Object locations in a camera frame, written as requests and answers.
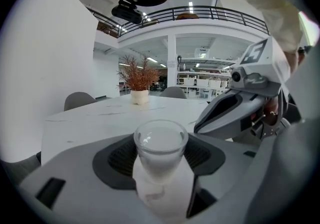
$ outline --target balcony railing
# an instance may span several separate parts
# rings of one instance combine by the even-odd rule
[[[103,32],[108,33],[116,38],[151,25],[183,19],[211,19],[226,22],[234,22],[247,27],[254,28],[260,32],[269,35],[268,28],[264,21],[239,11],[220,7],[182,6],[165,10],[159,10],[156,12],[146,14],[143,18],[143,21],[138,25],[128,22],[123,26],[120,26],[120,24],[118,24],[117,22],[97,12],[94,12],[92,10],[90,11],[99,20],[100,27],[98,25],[98,30],[104,30]]]

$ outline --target black camera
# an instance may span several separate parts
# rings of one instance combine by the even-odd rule
[[[143,19],[142,12],[136,8],[136,5],[123,0],[119,1],[119,5],[114,7],[111,13],[114,17],[124,19],[136,25],[140,24]]]

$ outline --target clear glass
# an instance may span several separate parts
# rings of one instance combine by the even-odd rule
[[[154,120],[134,132],[143,168],[157,184],[168,183],[178,167],[188,141],[188,133],[180,124]]]

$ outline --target table surface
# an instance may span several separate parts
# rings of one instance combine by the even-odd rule
[[[131,95],[125,95],[47,117],[43,129],[42,164],[69,148],[133,133],[139,125],[151,120],[175,121],[187,132],[193,132],[197,118],[208,105],[194,99],[149,98],[148,103],[139,106],[131,103]],[[139,157],[133,170],[139,197],[145,204],[166,223],[185,219],[194,175],[184,157],[167,185],[153,184]]]

